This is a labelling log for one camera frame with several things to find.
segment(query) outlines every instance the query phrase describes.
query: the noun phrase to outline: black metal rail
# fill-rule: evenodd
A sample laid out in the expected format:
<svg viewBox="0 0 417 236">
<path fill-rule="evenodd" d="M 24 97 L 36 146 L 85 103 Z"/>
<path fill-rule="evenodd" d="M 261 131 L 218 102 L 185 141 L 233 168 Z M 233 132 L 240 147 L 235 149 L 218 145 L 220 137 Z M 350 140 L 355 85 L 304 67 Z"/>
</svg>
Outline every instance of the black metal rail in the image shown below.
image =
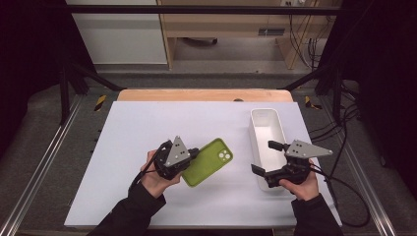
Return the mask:
<svg viewBox="0 0 417 236">
<path fill-rule="evenodd" d="M 340 7 L 263 7 L 263 6 L 179 6 L 179 5 L 56 5 L 44 7 L 84 14 L 220 14 L 220 15 L 312 15 L 339 16 L 358 9 Z"/>
</svg>

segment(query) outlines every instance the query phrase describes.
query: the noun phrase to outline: white table surface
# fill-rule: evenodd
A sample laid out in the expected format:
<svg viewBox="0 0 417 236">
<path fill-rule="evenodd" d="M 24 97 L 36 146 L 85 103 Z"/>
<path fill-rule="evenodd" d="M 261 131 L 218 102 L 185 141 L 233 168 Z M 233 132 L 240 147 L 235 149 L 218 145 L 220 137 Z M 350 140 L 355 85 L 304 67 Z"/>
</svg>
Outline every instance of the white table surface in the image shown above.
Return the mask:
<svg viewBox="0 0 417 236">
<path fill-rule="evenodd" d="M 295 102 L 115 101 L 88 169 L 65 221 L 66 226 L 94 227 L 127 197 L 146 163 L 147 152 L 175 136 L 187 148 L 201 148 L 222 138 L 233 160 L 195 188 L 184 182 L 168 188 L 164 206 L 150 228 L 273 228 L 295 225 L 289 192 L 264 192 L 251 171 L 251 110 L 275 109 L 289 144 L 310 142 Z M 341 225 L 324 182 L 320 191 Z"/>
</svg>

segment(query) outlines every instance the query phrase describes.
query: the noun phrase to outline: desk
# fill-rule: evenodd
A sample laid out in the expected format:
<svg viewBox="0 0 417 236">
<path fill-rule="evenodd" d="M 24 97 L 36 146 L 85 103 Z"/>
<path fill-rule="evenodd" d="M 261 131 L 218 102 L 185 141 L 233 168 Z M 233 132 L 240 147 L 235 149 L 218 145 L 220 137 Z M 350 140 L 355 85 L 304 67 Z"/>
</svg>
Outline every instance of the desk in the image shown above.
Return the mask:
<svg viewBox="0 0 417 236">
<path fill-rule="evenodd" d="M 158 0 L 158 5 L 212 5 L 212 6 L 285 6 L 285 2 L 274 0 Z M 304 7 L 340 6 L 341 0 L 306 0 Z M 176 39 L 178 37 L 272 37 L 284 57 L 288 69 L 295 69 L 303 44 L 308 38 L 327 38 L 334 23 L 328 16 L 289 16 L 267 15 L 160 15 L 165 52 L 169 68 L 174 60 Z M 282 30 L 282 33 L 260 33 L 264 30 Z"/>
<path fill-rule="evenodd" d="M 257 100 L 257 94 L 285 102 L 224 101 L 237 95 L 244 100 Z M 140 97 L 144 101 L 131 102 Z M 223 101 L 201 101 L 204 97 Z M 122 91 L 112 105 L 65 225 L 97 225 L 126 197 L 128 185 L 146 161 L 146 152 L 165 141 L 162 139 L 173 139 L 175 135 L 180 135 L 188 148 L 200 148 L 213 138 L 223 138 L 234 159 L 196 188 L 189 188 L 182 181 L 167 189 L 164 195 L 168 204 L 152 218 L 150 228 L 294 225 L 290 204 L 294 197 L 285 190 L 264 192 L 258 186 L 250 168 L 253 157 L 248 129 L 251 109 L 271 107 L 281 114 L 287 141 L 309 141 L 298 104 L 291 100 L 288 91 L 263 89 L 216 89 L 212 93 L 209 89 Z M 339 219 L 325 182 L 318 178 L 322 194 Z"/>
</svg>

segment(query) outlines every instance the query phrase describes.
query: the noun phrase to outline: hand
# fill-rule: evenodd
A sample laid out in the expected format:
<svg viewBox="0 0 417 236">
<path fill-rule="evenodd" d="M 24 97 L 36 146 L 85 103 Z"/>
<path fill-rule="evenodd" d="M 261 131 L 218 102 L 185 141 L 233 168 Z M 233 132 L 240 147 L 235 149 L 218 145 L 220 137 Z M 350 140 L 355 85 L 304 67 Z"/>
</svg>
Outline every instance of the hand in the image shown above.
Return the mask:
<svg viewBox="0 0 417 236">
<path fill-rule="evenodd" d="M 279 180 L 279 185 L 293 193 L 298 200 L 308 201 L 319 195 L 319 184 L 317 182 L 316 173 L 313 171 L 310 171 L 306 181 L 300 185 L 293 184 L 286 179 Z"/>
<path fill-rule="evenodd" d="M 151 150 L 148 152 L 148 160 L 145 165 L 141 167 L 141 170 L 144 170 L 149 161 L 152 159 L 153 155 L 156 153 L 156 150 Z M 177 174 L 172 180 L 167 180 L 159 176 L 159 174 L 154 171 L 155 166 L 152 164 L 148 172 L 142 179 L 141 183 L 148 190 L 148 192 L 154 197 L 159 198 L 162 195 L 163 191 L 171 185 L 178 184 L 180 182 L 181 173 Z"/>
</svg>

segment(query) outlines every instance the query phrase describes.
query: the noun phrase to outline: white rectangular bin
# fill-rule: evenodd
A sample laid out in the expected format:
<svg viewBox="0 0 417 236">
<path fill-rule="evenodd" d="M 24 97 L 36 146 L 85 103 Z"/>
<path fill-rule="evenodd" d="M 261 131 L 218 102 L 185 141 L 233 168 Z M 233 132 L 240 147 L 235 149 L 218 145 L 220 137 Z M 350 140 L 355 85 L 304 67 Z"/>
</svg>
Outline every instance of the white rectangular bin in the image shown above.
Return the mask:
<svg viewBox="0 0 417 236">
<path fill-rule="evenodd" d="M 270 108 L 252 110 L 249 132 L 255 165 L 269 172 L 280 169 L 287 163 L 283 151 L 268 147 L 268 141 L 286 144 L 276 110 Z M 283 191 L 282 187 L 270 188 L 263 177 L 257 175 L 257 178 L 263 191 Z"/>
</svg>

